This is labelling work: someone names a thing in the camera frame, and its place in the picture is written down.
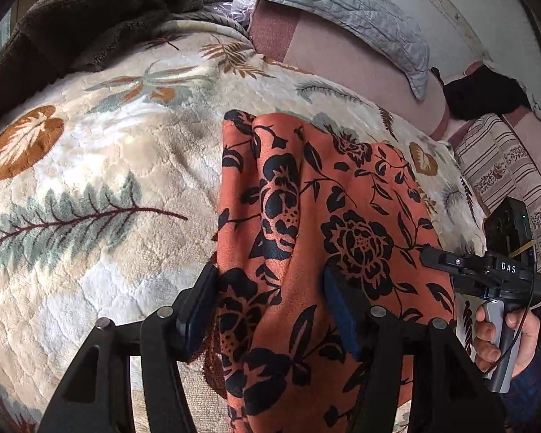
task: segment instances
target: black cable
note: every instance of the black cable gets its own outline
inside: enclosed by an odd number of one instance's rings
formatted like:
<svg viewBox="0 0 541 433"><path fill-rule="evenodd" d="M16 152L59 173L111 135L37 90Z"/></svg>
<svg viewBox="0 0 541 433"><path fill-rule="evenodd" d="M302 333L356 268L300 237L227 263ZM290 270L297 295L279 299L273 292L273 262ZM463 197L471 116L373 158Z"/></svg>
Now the black cable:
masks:
<svg viewBox="0 0 541 433"><path fill-rule="evenodd" d="M491 373L495 368L499 366L501 361L511 352L513 347L515 346L515 343L517 343L517 340L519 339L519 335L521 335L521 331L523 330L523 324L525 323L525 319L527 318L527 313L529 312L529 308L531 308L531 303L533 302L533 293L535 290L535 275L537 272L537 254L535 249L535 244L533 245L533 276L531 278L531 291L529 292L529 302L527 303L527 307L525 308L525 312L523 313L523 317L521 318L521 323L519 324L519 328L517 329L517 332L515 333L515 337L513 338L513 342L511 342L511 345L509 345L509 348L506 349L505 353L503 353L498 360L491 365L491 367L485 371L483 374L483 378L485 378L489 373Z"/></svg>

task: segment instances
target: cream plush blanket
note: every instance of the cream plush blanket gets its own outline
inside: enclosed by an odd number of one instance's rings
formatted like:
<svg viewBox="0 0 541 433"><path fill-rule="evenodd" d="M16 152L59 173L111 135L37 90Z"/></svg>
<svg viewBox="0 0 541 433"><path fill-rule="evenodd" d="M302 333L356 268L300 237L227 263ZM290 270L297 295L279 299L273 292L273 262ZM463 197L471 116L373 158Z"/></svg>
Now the cream plush blanket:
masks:
<svg viewBox="0 0 541 433"><path fill-rule="evenodd" d="M97 318L123 324L170 305L214 254L221 162L239 162L221 144L230 109L289 112L349 141L397 146L443 247L484 252L485 216L445 145L339 85L264 59L231 28L166 23L112 68L69 75L3 120L0 402L21 431L36 427ZM468 344L469 310L465 319L465 302L457 309ZM198 431L225 432L205 356L180 367L183 385ZM148 431L140 360L132 388L138 431Z"/></svg>

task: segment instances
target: sleeve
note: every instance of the sleeve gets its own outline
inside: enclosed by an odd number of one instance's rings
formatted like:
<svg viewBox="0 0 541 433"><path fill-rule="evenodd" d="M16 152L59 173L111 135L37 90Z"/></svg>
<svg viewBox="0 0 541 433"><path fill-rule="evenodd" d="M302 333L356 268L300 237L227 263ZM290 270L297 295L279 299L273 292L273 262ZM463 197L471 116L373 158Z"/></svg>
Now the sleeve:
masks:
<svg viewBox="0 0 541 433"><path fill-rule="evenodd" d="M541 355L535 354L528 367L511 381L509 392L501 394L514 431L538 431L527 424L541 419Z"/></svg>

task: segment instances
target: gray handle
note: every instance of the gray handle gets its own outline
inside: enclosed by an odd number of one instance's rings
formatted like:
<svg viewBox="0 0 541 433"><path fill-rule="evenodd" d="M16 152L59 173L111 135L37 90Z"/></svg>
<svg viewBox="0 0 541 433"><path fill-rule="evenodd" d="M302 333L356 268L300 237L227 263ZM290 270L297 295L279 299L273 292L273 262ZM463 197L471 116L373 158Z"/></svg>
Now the gray handle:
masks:
<svg viewBox="0 0 541 433"><path fill-rule="evenodd" d="M503 355L513 343L516 331L505 323L507 311L505 303L499 299L486 302L483 304L485 308L485 320L495 325L497 331L493 344L496 345ZM515 368L515 361L519 353L519 345L521 343L521 334L517 338L517 342L513 346L511 352L499 363L494 371L486 376L487 388L491 392L506 393L509 392L511 384L511 376Z"/></svg>

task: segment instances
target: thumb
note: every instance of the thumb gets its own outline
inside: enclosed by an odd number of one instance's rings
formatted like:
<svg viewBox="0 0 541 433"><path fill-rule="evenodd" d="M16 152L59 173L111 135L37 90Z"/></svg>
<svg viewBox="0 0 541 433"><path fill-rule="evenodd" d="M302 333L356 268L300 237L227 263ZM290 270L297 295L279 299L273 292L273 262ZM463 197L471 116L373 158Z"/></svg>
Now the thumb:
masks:
<svg viewBox="0 0 541 433"><path fill-rule="evenodd" d="M523 318L523 315L527 311L523 328L521 329L521 344L519 345L519 353L517 355L517 361L515 362L515 369L513 370L513 377L520 374L535 356L535 350L537 349L537 340L539 338L539 319L528 309L519 309L518 311L510 312L506 318L506 324L517 330Z"/></svg>

